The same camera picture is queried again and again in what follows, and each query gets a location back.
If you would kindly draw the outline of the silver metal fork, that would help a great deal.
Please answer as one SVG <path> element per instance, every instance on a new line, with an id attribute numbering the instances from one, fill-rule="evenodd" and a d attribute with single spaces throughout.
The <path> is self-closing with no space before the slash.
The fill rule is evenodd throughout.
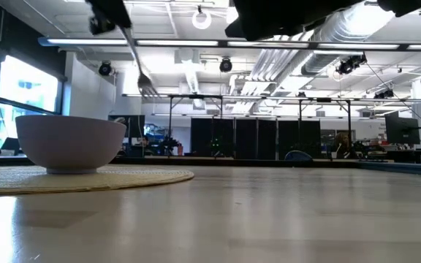
<path id="1" fill-rule="evenodd" d="M 143 97 L 154 97 L 159 96 L 156 89 L 153 87 L 151 79 L 144 73 L 143 66 L 140 62 L 140 57 L 138 56 L 137 49 L 132 37 L 132 30 L 130 28 L 119 27 L 124 39 L 126 40 L 129 49 L 131 50 L 132 58 L 137 65 L 139 72 L 137 79 L 137 86 L 140 89 L 140 93 Z"/>

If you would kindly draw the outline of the pale purple bowl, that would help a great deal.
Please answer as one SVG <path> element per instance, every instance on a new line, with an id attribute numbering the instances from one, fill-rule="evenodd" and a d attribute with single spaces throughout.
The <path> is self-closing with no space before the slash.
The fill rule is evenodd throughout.
<path id="1" fill-rule="evenodd" d="M 65 115 L 22 115 L 15 119 L 22 151 L 49 174 L 92 173 L 121 149 L 122 123 Z"/>

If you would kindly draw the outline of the long ceiling light bar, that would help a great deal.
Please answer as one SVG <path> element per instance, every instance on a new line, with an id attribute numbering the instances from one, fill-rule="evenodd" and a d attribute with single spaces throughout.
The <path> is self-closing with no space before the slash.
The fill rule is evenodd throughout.
<path id="1" fill-rule="evenodd" d="M 421 43 L 387 42 L 304 42 L 304 41 L 240 41 L 240 40 L 182 40 L 182 39 L 73 39 L 40 37 L 41 46 L 99 46 L 99 47 L 211 47 L 239 49 L 285 50 L 350 50 L 373 52 L 421 52 Z"/>

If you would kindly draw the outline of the round yellow woven placemat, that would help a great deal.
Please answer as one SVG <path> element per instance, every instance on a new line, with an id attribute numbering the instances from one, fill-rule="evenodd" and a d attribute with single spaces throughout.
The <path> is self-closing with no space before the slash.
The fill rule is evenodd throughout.
<path id="1" fill-rule="evenodd" d="M 86 174 L 49 174 L 36 166 L 0 167 L 0 196 L 109 191 L 180 183 L 194 178 L 185 169 L 111 165 Z"/>

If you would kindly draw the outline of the black partition panels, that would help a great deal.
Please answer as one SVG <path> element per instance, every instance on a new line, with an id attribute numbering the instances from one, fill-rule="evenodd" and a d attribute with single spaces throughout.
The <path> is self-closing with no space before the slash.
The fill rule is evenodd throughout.
<path id="1" fill-rule="evenodd" d="M 191 153 L 205 157 L 284 160 L 288 152 L 300 150 L 322 155 L 318 121 L 193 118 Z"/>

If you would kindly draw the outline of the blue chair back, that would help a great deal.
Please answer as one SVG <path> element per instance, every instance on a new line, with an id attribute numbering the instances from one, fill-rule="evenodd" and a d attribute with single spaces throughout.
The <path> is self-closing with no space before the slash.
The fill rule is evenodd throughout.
<path id="1" fill-rule="evenodd" d="M 291 150 L 285 155 L 284 160 L 296 162 L 309 162 L 313 161 L 313 158 L 306 152 L 300 150 Z"/>

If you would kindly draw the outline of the person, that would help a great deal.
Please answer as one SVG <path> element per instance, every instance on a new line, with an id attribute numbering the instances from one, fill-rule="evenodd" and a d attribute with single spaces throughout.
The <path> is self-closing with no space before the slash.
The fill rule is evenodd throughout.
<path id="1" fill-rule="evenodd" d="M 354 151 L 350 145 L 349 136 L 346 133 L 337 133 L 334 139 L 332 153 L 336 159 L 351 159 L 354 157 Z"/>

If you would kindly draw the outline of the dark computer monitor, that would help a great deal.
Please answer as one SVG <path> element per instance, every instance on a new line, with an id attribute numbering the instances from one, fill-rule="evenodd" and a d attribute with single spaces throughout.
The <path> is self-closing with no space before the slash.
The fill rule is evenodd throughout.
<path id="1" fill-rule="evenodd" d="M 385 115 L 384 119 L 387 141 L 389 144 L 420 144 L 420 132 L 417 119 L 401 118 L 398 113 Z"/>

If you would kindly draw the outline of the black metal frame rig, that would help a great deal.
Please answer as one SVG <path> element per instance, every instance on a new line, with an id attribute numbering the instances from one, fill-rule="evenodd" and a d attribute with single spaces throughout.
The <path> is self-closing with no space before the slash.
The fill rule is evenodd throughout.
<path id="1" fill-rule="evenodd" d="M 207 116 L 215 118 L 291 118 L 291 115 L 274 115 L 274 114 L 258 114 L 258 113 L 251 113 L 250 111 L 244 113 L 231 113 L 231 114 L 224 114 L 224 102 L 225 101 L 235 101 L 235 102 L 262 102 L 262 101 L 275 101 L 275 102 L 291 102 L 292 104 L 298 105 L 298 122 L 301 123 L 303 120 L 303 109 L 302 106 L 308 106 L 310 103 L 316 102 L 317 104 L 331 104 L 336 103 L 340 108 L 347 112 L 347 120 L 348 120 L 348 146 L 349 150 L 352 149 L 352 114 L 351 114 L 351 103 L 352 101 L 359 101 L 359 99 L 352 99 L 352 98 L 331 98 L 331 97 L 306 97 L 306 96 L 230 96 L 230 95 L 213 95 L 213 94 L 167 94 L 161 95 L 160 97 L 168 98 L 170 100 L 170 110 L 168 113 L 169 116 L 169 126 L 171 126 L 172 120 L 172 109 L 174 106 L 179 104 L 173 103 L 174 98 L 182 99 L 190 99 L 190 100 L 211 100 L 218 99 L 220 104 L 218 104 L 219 114 L 207 114 Z"/>

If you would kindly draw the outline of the black aluminium table frame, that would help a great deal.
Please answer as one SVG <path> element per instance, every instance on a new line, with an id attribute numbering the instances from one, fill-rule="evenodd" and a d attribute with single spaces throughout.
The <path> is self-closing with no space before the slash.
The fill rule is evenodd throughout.
<path id="1" fill-rule="evenodd" d="M 204 167 L 295 167 L 295 168 L 328 168 L 328 169 L 366 169 L 381 172 L 397 172 L 421 175 L 421 164 L 391 163 L 379 161 L 361 161 L 354 159 L 315 159 L 313 161 L 280 161 L 256 159 L 228 159 L 204 157 L 160 157 L 148 158 L 116 157 L 111 164 L 121 165 L 169 165 L 169 166 L 204 166 Z"/>

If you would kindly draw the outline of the silver ventilation duct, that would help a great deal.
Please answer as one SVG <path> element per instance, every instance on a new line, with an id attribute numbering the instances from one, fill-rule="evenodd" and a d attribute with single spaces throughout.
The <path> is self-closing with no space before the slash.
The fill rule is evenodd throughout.
<path id="1" fill-rule="evenodd" d="M 364 1 L 349 9 L 331 15 L 318 28 L 311 41 L 315 42 L 364 42 L 371 35 L 385 27 L 394 17 L 392 11 L 384 11 L 379 6 L 366 5 Z M 302 75 L 317 75 L 334 62 L 339 55 L 323 54 L 315 50 L 301 66 Z"/>

